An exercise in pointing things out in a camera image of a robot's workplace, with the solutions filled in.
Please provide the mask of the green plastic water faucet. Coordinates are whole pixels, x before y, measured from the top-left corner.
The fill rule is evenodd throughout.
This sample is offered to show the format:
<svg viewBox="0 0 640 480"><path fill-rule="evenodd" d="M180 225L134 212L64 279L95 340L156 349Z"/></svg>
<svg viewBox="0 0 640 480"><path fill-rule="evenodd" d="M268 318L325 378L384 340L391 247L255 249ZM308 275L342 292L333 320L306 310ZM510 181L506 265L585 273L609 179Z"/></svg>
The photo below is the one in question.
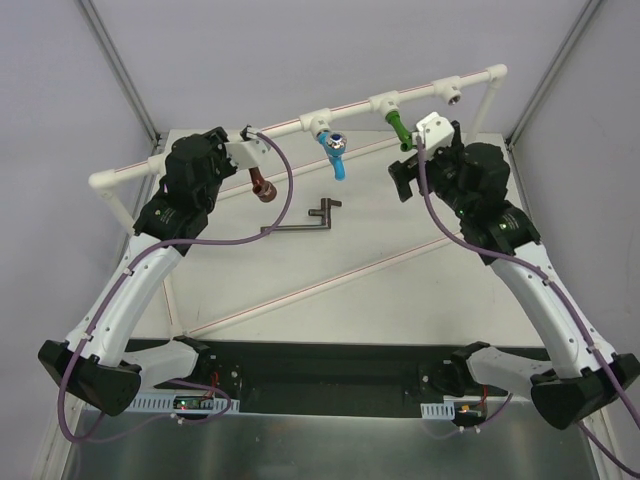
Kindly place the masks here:
<svg viewBox="0 0 640 480"><path fill-rule="evenodd" d="M400 142L402 152L409 152L414 148L413 133L404 125L398 110L392 110L385 116L385 121L392 127Z"/></svg>

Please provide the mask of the white PVC pipe frame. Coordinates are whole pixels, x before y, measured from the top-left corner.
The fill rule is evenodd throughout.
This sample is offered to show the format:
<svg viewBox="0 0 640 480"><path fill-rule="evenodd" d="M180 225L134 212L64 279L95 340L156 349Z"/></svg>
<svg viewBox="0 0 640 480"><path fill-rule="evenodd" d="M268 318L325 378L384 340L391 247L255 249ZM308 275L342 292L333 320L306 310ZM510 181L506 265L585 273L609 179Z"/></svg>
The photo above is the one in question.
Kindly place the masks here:
<svg viewBox="0 0 640 480"><path fill-rule="evenodd" d="M270 139L276 139L299 132L307 132L316 140L318 133L330 129L330 124L345 118L355 117L364 114L378 114L385 120L385 116L392 110L398 110L400 106L407 102L412 102L428 97L436 97L447 105L455 105L461 99L461 92L464 88L486 84L485 94L473 118L469 138L475 139L479 133L487 112L489 111L495 94L504 83L508 75L508 67L504 64L492 65L482 71L466 74L463 76L451 76L434 80L428 84L397 91L391 90L377 95L373 95L365 100L342 105L334 108L323 108L312 112L304 113L299 117L262 128L260 132ZM344 164L346 161L367 155L373 152L400 146L398 137L389 138L376 143L371 143L363 147L358 147L346 151L343 155ZM89 185L94 192L105 201L118 222L124 226L129 233L133 231L134 219L127 213L124 205L116 195L116 187L123 182L150 175L158 177L165 172L165 160L168 153L148 157L147 160L123 167L120 169L110 169L96 172L89 177ZM327 156L324 160L317 160L306 165L298 166L293 170L295 175L310 173L324 168L330 164Z"/></svg>

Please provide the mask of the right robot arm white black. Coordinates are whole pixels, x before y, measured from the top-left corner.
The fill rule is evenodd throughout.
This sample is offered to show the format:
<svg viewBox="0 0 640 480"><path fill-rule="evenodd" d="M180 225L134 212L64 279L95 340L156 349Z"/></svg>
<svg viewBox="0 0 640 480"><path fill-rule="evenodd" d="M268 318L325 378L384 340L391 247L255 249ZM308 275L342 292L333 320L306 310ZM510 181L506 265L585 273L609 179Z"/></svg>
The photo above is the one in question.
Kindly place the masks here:
<svg viewBox="0 0 640 480"><path fill-rule="evenodd" d="M410 143L416 153L388 172L401 201L418 185L425 206L437 197L459 220L454 235L439 217L440 231L479 255L508 287L543 342L545 361L475 342L455 351L432 374L437 390L460 397L483 385L532 401L543 419L564 430L620 400L633 419L639 412L626 391L639 377L639 361L617 352L576 306L527 214L508 198L510 166L500 147L464 144L460 125L437 113L419 121Z"/></svg>

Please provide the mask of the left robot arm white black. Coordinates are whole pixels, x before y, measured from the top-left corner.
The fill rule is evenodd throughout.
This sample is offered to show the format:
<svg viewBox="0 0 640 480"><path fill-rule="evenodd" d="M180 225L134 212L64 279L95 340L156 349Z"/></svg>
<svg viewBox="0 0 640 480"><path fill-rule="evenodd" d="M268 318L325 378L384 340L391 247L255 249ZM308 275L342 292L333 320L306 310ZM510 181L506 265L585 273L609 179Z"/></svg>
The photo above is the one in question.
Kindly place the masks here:
<svg viewBox="0 0 640 480"><path fill-rule="evenodd" d="M188 388L211 377L210 350L178 336L159 347L125 351L136 324L163 280L207 226L220 186L237 171L227 133L216 127L175 141L159 189L143 207L123 261L84 320L64 341L47 340L38 359L62 393L109 416L138 392L178 378Z"/></svg>

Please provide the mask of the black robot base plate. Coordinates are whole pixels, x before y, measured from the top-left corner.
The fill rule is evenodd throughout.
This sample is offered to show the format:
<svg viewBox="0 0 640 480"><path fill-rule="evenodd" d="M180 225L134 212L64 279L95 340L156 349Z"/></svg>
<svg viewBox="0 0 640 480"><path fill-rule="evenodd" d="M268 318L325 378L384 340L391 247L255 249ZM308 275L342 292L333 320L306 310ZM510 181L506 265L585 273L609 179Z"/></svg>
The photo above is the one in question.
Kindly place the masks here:
<svg viewBox="0 0 640 480"><path fill-rule="evenodd" d="M215 386L244 414L417 418L451 346L181 342L197 354L184 388Z"/></svg>

